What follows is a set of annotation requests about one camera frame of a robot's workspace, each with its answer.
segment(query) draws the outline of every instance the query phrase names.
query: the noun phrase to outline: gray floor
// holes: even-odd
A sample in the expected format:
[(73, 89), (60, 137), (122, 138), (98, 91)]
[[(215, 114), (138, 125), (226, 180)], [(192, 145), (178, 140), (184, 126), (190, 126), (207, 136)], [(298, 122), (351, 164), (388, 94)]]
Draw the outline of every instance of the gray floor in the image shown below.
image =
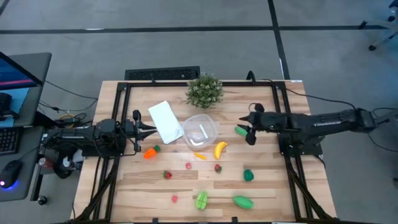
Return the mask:
[[(384, 20), (390, 0), (276, 0), (280, 26), (358, 25)], [(267, 1), (132, 1), (11, 0), (0, 29), (90, 29), (178, 26), (270, 26)], [(398, 107), (398, 39), (375, 52), (368, 45), (385, 30), (282, 31), (291, 79), (303, 80), (308, 94), (346, 100), (371, 110)], [(51, 52), (48, 80), (83, 95), (96, 96), (103, 80), (121, 80), (129, 68), (199, 65), (222, 79), (281, 79), (273, 31), (173, 32), (130, 34), (0, 35), (5, 54)], [(45, 85), (42, 100), (60, 108), (84, 108), (84, 100)], [(346, 109), (309, 99), (312, 113)], [(53, 118), (54, 111), (45, 112)], [(87, 111), (92, 116), (94, 108)], [(383, 146), (396, 149), (396, 130), (372, 133)], [(375, 147), (364, 134), (341, 133), (323, 141), (337, 214), (344, 220), (396, 223), (398, 154)], [(69, 218), (78, 176), (45, 177), (42, 194), (50, 204), (28, 200), (1, 204), (0, 223), (52, 223)], [(14, 211), (23, 211), (15, 215)]]

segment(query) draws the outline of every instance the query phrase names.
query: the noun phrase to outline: white napkin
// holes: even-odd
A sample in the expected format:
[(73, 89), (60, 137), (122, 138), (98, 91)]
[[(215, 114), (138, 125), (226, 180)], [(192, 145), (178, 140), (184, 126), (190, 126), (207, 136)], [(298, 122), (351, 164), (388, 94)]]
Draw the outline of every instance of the white napkin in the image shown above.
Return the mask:
[(148, 111), (164, 144), (168, 144), (184, 134), (181, 124), (167, 101), (149, 108)]

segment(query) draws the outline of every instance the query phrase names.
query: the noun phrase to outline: wooden table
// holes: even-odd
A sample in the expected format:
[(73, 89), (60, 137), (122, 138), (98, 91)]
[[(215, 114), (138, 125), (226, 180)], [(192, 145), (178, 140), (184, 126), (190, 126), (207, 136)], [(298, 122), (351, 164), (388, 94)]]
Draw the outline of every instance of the wooden table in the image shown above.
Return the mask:
[[(117, 83), (103, 82), (94, 123), (111, 117)], [(298, 93), (305, 93), (301, 82), (286, 82), (286, 85)], [(170, 103), (181, 123), (193, 115), (208, 114), (218, 125), (219, 133), (213, 145), (200, 150), (207, 160), (195, 157), (183, 138), (163, 145), (157, 133), (149, 136), (141, 142), (142, 151), (156, 144), (162, 151), (151, 160), (144, 160), (143, 153), (121, 158), (111, 221), (151, 222), (152, 218), (159, 218), (160, 222), (230, 222), (231, 217), (238, 217), (241, 222), (294, 221), (287, 173), (284, 159), (279, 154), (276, 134), (257, 133), (256, 145), (249, 146), (243, 137), (234, 132), (236, 124), (245, 124), (238, 118), (249, 113), (250, 103), (262, 103), (266, 111), (275, 111), (271, 88), (226, 86), (223, 102), (207, 110), (187, 105), (186, 90), (187, 87), (134, 87), (127, 118), (132, 119), (133, 110), (140, 110), (143, 122), (153, 125), (148, 108), (164, 100)], [(306, 97), (288, 93), (292, 112), (310, 113)], [(220, 141), (226, 141), (228, 146), (217, 161), (213, 149)], [(132, 144), (128, 144), (126, 153), (132, 152)], [(313, 156), (302, 156), (302, 160), (309, 191), (327, 213), (335, 216), (323, 164)], [(90, 157), (83, 164), (75, 197), (77, 215), (90, 201), (96, 162), (97, 157)], [(187, 162), (192, 163), (191, 170), (186, 170)], [(223, 168), (222, 173), (214, 171), (215, 164)], [(244, 169), (253, 171), (252, 182), (244, 181)], [(162, 177), (164, 170), (171, 171), (172, 179)], [(206, 209), (198, 210), (195, 198), (202, 190), (208, 192), (208, 205)], [(298, 189), (297, 192), (301, 214), (305, 217), (302, 194)], [(177, 203), (172, 202), (173, 195), (178, 196)], [(237, 207), (232, 200), (235, 195), (251, 198), (254, 208), (244, 210)], [(100, 218), (104, 217), (107, 196), (106, 192)]]

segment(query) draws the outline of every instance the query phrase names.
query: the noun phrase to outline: monitor screen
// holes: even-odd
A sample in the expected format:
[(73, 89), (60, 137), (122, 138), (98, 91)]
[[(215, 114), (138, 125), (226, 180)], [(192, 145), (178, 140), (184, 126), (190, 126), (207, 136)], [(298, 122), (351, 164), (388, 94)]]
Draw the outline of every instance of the monitor screen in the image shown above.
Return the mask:
[(36, 86), (36, 82), (3, 58), (0, 58), (0, 89), (5, 90), (30, 86)]

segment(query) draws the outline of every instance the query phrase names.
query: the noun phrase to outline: potted plant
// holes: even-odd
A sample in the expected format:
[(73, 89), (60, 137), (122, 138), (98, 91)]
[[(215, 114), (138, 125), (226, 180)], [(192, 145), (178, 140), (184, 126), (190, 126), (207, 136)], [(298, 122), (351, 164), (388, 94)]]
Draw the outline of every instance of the potted plant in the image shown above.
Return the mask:
[(224, 96), (223, 82), (213, 75), (202, 73), (198, 79), (188, 82), (187, 103), (199, 108), (209, 108), (221, 102)]

